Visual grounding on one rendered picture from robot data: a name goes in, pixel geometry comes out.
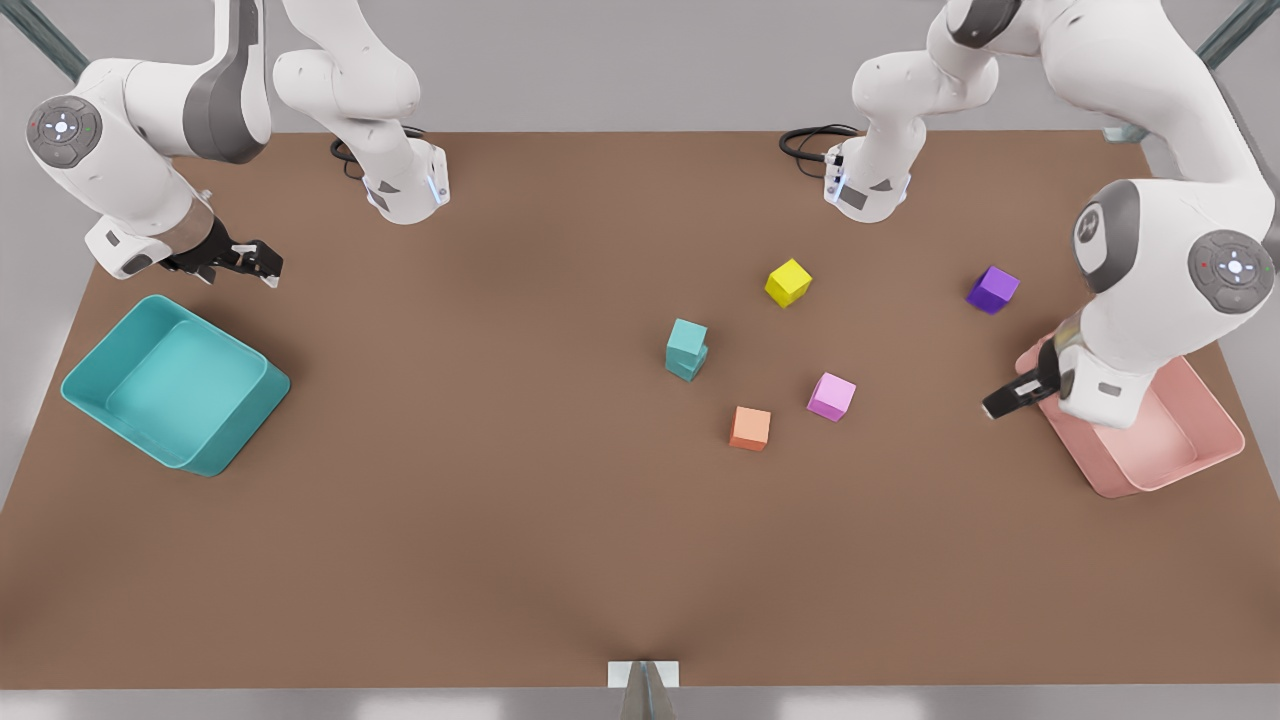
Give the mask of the purple cube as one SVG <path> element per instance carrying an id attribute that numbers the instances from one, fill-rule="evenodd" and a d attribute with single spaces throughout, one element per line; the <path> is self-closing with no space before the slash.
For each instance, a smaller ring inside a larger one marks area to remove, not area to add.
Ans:
<path id="1" fill-rule="evenodd" d="M 1020 281 L 996 265 L 988 266 L 966 295 L 966 301 L 988 315 L 1006 307 L 1018 291 Z"/>

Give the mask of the teal plastic bin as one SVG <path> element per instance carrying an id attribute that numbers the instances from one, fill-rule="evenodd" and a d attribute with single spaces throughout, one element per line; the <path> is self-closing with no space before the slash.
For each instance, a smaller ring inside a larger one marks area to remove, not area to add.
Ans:
<path id="1" fill-rule="evenodd" d="M 291 379 L 161 295 L 138 301 L 67 374 L 61 397 L 165 468 L 225 470 Z"/>

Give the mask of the pink plastic bin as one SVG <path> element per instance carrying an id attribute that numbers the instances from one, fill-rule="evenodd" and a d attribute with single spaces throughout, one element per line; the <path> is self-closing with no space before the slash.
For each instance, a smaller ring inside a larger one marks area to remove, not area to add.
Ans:
<path id="1" fill-rule="evenodd" d="M 1160 369 L 1128 429 L 1070 416 L 1056 395 L 1038 407 L 1093 491 L 1106 498 L 1161 489 L 1245 447 L 1240 428 L 1184 357 Z"/>

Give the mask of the pink cube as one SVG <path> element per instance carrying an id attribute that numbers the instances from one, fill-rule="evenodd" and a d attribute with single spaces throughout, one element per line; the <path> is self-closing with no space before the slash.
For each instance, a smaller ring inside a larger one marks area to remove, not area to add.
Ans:
<path id="1" fill-rule="evenodd" d="M 852 382 L 824 372 L 806 402 L 806 410 L 831 421 L 838 421 L 849 411 L 856 392 Z"/>

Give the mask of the yellow cube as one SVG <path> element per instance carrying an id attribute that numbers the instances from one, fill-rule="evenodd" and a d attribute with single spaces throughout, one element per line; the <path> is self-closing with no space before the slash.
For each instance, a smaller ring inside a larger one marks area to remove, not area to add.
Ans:
<path id="1" fill-rule="evenodd" d="M 805 295 L 810 284 L 812 274 L 791 258 L 769 273 L 764 290 L 780 307 L 788 307 Z"/>

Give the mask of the orange cube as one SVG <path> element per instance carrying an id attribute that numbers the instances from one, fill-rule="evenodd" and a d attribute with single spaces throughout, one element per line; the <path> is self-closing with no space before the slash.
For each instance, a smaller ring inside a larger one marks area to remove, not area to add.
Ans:
<path id="1" fill-rule="evenodd" d="M 763 451 L 771 436 L 772 414 L 767 410 L 737 406 L 730 429 L 728 445 L 735 448 Z"/>

